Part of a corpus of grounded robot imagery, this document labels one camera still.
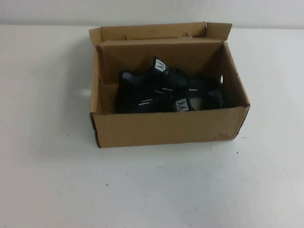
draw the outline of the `black shoe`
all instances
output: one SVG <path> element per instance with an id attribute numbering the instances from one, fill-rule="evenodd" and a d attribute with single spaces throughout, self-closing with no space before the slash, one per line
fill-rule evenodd
<path id="1" fill-rule="evenodd" d="M 193 100 L 198 103 L 195 109 Z M 155 57 L 153 68 L 140 75 L 120 73 L 115 102 L 118 113 L 194 111 L 222 108 L 223 95 L 219 81 L 189 79 Z"/>
<path id="2" fill-rule="evenodd" d="M 149 99 L 147 97 L 139 97 L 122 104 L 118 107 L 118 114 L 125 113 L 170 113 L 170 112 L 185 112 L 195 111 L 192 107 L 189 94 L 173 93 L 156 95 Z"/>

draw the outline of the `box flap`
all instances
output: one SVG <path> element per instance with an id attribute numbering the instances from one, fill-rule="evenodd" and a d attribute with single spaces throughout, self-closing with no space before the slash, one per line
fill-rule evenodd
<path id="1" fill-rule="evenodd" d="M 99 80 L 99 58 L 97 49 L 94 49 L 93 57 L 93 76 L 92 76 L 92 89 L 91 89 L 91 101 L 90 101 L 90 120 L 92 123 L 92 128 L 95 131 L 95 139 L 97 145 L 100 147 L 98 142 L 97 130 L 94 116 L 102 112 L 101 110 L 101 101 L 98 94 L 98 90 L 102 88 L 101 81 Z"/>
<path id="2" fill-rule="evenodd" d="M 226 41 L 232 24 L 207 22 L 206 37 Z"/>
<path id="3" fill-rule="evenodd" d="M 102 27 L 103 41 L 148 38 L 204 37 L 206 23 Z"/>
<path id="4" fill-rule="evenodd" d="M 106 40 L 133 40 L 156 38 L 207 37 L 226 41 L 232 24 L 226 23 L 180 23 L 139 26 L 109 26 L 91 29 L 94 46 Z"/>
<path id="5" fill-rule="evenodd" d="M 94 46 L 100 44 L 103 41 L 101 28 L 90 29 L 89 33 L 90 33 L 90 38 L 91 38 L 92 44 Z"/>

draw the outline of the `white table surface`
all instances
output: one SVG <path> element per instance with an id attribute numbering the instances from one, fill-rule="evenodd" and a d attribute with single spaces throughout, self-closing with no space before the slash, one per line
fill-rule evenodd
<path id="1" fill-rule="evenodd" d="M 0 228 L 304 226 L 304 31 L 232 29 L 234 141 L 99 149 L 91 27 L 0 26 Z"/>

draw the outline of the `cardboard box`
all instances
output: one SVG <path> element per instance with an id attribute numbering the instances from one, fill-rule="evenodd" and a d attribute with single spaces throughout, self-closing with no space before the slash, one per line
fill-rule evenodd
<path id="1" fill-rule="evenodd" d="M 95 47 L 90 118 L 99 147 L 234 139 L 250 103 L 228 43 L 231 24 L 183 23 L 90 30 Z M 157 56 L 188 74 L 223 79 L 231 108 L 149 114 L 114 114 L 119 70 L 141 73 Z"/>

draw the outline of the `white background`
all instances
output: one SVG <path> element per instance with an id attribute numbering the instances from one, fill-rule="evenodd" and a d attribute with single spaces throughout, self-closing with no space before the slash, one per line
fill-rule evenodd
<path id="1" fill-rule="evenodd" d="M 248 28 L 304 28 L 303 9 L 303 0 L 1 0 L 0 24 L 212 21 Z"/>

